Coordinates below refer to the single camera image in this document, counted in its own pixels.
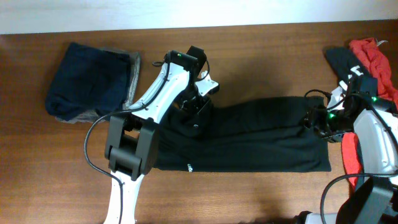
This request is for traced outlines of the black t-shirt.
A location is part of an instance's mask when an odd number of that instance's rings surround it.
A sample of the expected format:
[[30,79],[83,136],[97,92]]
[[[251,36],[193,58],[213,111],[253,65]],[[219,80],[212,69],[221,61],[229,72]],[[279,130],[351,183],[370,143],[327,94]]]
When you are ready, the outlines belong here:
[[155,167],[191,172],[329,172],[328,144],[303,124],[323,98],[285,96],[211,106],[171,107],[160,123]]

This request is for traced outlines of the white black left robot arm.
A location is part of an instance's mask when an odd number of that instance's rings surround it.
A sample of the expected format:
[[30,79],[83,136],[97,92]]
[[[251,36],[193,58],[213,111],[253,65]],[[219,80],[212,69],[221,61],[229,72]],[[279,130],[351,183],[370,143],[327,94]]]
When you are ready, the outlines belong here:
[[168,52],[143,96],[110,117],[104,155],[114,178],[105,224],[135,223],[139,189],[157,159],[159,124],[167,110],[176,105],[187,115],[199,115],[210,107],[207,95],[219,84],[202,70],[207,62],[204,50],[195,46],[187,53]]

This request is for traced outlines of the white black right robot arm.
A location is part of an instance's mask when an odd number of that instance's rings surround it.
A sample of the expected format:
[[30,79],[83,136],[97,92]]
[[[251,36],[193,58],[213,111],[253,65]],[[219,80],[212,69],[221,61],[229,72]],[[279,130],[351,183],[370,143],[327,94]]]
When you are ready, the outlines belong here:
[[324,188],[319,213],[303,212],[302,223],[397,223],[397,109],[377,95],[377,79],[350,75],[331,93],[328,106],[311,106],[304,126],[328,142],[340,142],[348,133],[359,140],[364,179],[336,213],[325,213],[325,199],[345,174]]

